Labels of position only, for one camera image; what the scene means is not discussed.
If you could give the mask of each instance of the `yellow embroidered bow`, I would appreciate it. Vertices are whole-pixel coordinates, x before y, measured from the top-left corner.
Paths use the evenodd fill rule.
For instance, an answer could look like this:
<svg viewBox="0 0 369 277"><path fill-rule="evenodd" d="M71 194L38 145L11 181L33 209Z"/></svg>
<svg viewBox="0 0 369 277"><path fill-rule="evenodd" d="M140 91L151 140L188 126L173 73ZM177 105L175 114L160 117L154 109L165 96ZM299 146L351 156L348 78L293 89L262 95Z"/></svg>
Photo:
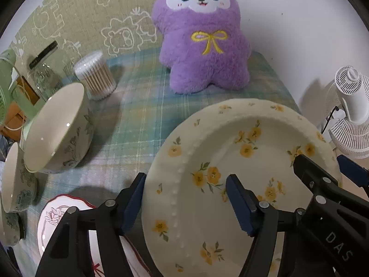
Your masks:
<svg viewBox="0 0 369 277"><path fill-rule="evenodd" d="M218 31L215 31L213 33L207 33L207 32L204 32L204 31L196 31L196 32L192 33L192 36L191 36L191 39L194 42L202 42L203 40L207 40L206 48L202 52L203 55L206 55L210 52L211 43L213 43L213 46L214 46L215 50L219 54L223 54L224 51L219 48L216 40L217 39L225 40L227 38L228 38L228 34L223 30L218 30Z"/></svg>

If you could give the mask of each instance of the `white wall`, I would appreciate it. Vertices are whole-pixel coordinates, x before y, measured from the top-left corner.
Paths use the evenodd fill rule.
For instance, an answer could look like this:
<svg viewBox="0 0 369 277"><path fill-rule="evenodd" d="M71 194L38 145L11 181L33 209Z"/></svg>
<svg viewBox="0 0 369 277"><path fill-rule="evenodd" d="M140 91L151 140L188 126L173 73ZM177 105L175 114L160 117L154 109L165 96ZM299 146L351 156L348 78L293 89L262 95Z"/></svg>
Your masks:
<svg viewBox="0 0 369 277"><path fill-rule="evenodd" d="M0 51L42 1L22 5L0 39ZM315 125L326 115L324 88L339 67L351 64L369 75L369 32L347 0L237 1L253 48Z"/></svg>

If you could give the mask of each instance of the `metal screw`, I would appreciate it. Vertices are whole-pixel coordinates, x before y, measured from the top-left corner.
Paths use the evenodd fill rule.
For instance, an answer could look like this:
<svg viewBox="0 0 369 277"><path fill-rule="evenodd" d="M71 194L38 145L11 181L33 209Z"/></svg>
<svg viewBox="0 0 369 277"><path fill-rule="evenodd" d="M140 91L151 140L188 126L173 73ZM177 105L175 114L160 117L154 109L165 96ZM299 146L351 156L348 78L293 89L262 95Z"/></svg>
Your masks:
<svg viewBox="0 0 369 277"><path fill-rule="evenodd" d="M77 210L77 207L76 206L72 206L72 207L69 207L68 208L67 212L69 214L73 214L74 212L76 212L76 210Z"/></svg>
<svg viewBox="0 0 369 277"><path fill-rule="evenodd" d="M326 182L326 183L331 183L331 179L329 179L328 177L323 177L323 180Z"/></svg>
<svg viewBox="0 0 369 277"><path fill-rule="evenodd" d="M327 200L323 197L323 196L316 196L315 200L319 203L319 204L326 204Z"/></svg>
<svg viewBox="0 0 369 277"><path fill-rule="evenodd" d="M269 203L268 203L268 202L266 202L266 201L260 201L260 202L259 202L259 206L260 206L261 208L268 208L268 207L269 207Z"/></svg>
<svg viewBox="0 0 369 277"><path fill-rule="evenodd" d="M108 201L105 202L105 205L107 207L112 207L112 206L115 205L115 200L108 200Z"/></svg>

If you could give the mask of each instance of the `cotton swab container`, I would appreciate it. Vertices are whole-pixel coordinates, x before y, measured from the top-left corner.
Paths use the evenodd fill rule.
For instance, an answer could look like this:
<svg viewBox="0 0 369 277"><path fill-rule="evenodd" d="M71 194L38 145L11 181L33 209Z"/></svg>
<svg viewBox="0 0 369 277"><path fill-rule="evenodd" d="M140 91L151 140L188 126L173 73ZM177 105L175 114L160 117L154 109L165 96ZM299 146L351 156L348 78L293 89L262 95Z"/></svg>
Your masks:
<svg viewBox="0 0 369 277"><path fill-rule="evenodd" d="M117 87L102 51L94 51L82 58L74 65L74 72L91 100L104 99Z"/></svg>

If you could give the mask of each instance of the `floral plate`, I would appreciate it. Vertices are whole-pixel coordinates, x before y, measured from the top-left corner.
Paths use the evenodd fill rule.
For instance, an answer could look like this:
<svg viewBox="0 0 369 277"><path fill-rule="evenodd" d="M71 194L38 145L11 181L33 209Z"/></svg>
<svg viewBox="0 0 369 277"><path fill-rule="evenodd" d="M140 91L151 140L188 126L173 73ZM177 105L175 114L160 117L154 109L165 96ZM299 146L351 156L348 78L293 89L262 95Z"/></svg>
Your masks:
<svg viewBox="0 0 369 277"><path fill-rule="evenodd" d="M91 205L87 201L70 195L59 195L50 200L46 204L44 210L41 212L37 226L37 243L38 250L41 256L43 255L45 247L49 242L58 223L60 222L62 216L71 206L77 206L80 210L95 208L95 206ZM98 250L96 231L90 230L89 235L95 277L103 277L105 275L101 263L100 253ZM133 276L150 277L151 273L149 272L149 269L141 259L141 256L136 251L132 243L128 240L128 238L121 236L120 241L122 243L123 250L127 257Z"/></svg>
<svg viewBox="0 0 369 277"><path fill-rule="evenodd" d="M305 154L341 181L338 163L307 119L266 100L233 99L193 114L167 138L147 175L142 222L165 277L238 277L252 238L240 229L225 182L236 174L275 208L306 208L311 192L294 175ZM283 247L278 235L270 276Z"/></svg>

